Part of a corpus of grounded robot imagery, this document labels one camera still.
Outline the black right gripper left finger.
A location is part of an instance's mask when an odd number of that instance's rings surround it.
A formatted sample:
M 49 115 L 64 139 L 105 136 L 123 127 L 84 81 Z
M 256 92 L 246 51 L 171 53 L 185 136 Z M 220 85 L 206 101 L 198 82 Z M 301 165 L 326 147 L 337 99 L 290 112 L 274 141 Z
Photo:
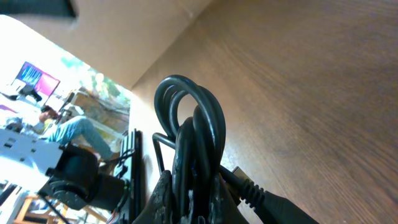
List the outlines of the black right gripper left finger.
M 172 175 L 163 171 L 147 205 L 133 224 L 172 223 Z

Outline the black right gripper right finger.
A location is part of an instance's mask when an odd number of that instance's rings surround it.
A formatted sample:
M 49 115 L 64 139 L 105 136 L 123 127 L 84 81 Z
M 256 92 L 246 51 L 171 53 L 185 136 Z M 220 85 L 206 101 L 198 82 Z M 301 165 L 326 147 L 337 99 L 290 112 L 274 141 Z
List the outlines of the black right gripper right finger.
M 211 181 L 208 223 L 248 224 L 238 210 L 220 174 Z

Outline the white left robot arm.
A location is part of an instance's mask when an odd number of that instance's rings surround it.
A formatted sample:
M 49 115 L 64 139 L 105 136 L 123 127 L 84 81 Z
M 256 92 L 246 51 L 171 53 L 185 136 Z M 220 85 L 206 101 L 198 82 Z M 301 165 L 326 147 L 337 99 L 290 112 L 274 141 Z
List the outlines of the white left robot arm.
M 131 198 L 130 181 L 101 173 L 90 151 L 8 129 L 1 130 L 1 178 L 74 210 L 113 211 Z

